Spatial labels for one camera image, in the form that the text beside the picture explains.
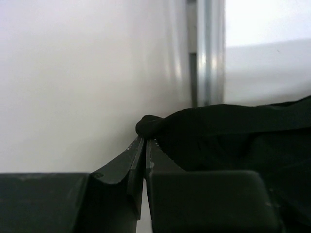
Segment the black trousers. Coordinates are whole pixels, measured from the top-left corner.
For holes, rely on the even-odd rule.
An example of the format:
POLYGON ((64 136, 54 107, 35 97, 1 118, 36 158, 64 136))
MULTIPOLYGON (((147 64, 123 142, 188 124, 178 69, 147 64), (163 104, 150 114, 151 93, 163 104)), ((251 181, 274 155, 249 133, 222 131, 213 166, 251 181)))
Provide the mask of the black trousers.
POLYGON ((310 232, 310 97, 260 106, 189 108, 166 118, 146 115, 136 133, 155 139, 186 171, 258 172, 274 191, 287 232, 310 232))

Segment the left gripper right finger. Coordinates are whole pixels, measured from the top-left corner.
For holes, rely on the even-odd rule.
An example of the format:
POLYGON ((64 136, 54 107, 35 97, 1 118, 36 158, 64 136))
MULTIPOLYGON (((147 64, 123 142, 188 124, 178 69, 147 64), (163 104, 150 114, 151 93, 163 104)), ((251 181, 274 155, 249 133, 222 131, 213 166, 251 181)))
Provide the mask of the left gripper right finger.
POLYGON ((146 182, 155 233, 284 232, 276 205, 255 172, 187 172, 149 140, 146 182))

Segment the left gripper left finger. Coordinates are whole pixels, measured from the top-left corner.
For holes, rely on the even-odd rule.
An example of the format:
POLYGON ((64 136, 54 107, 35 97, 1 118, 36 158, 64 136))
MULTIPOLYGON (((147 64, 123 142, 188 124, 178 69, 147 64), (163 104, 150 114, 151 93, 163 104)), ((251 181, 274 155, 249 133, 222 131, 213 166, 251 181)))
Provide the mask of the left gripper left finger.
POLYGON ((143 138, 92 173, 3 173, 3 233, 134 233, 140 219, 143 138))

